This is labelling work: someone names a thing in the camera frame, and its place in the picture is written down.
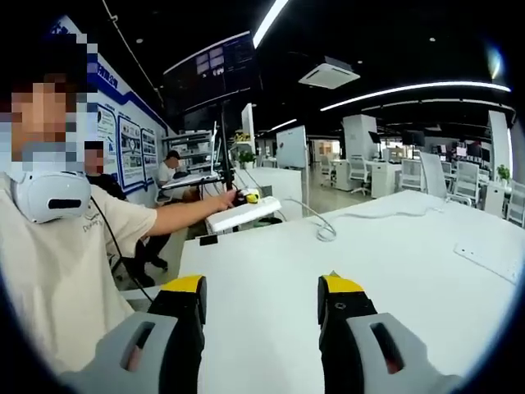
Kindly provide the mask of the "person's left hand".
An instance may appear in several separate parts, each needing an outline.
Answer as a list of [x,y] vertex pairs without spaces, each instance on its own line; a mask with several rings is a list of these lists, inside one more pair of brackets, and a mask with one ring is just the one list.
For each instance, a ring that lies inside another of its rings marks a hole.
[[239,190],[228,190],[216,197],[217,211],[222,212],[229,208],[234,208],[240,204],[244,195]]

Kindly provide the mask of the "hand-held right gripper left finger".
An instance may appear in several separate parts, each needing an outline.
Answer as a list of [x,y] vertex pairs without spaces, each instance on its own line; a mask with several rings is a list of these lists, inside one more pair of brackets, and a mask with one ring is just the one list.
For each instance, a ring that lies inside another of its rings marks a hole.
[[94,358],[61,381],[74,393],[196,393],[206,307],[204,275],[168,282],[146,312],[112,329]]

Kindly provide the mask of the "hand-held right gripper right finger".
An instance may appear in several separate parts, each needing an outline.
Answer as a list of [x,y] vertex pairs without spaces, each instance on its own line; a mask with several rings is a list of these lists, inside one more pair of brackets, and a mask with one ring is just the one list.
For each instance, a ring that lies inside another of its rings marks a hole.
[[461,384],[431,364],[415,333],[337,273],[318,279],[317,319],[326,393],[455,393]]

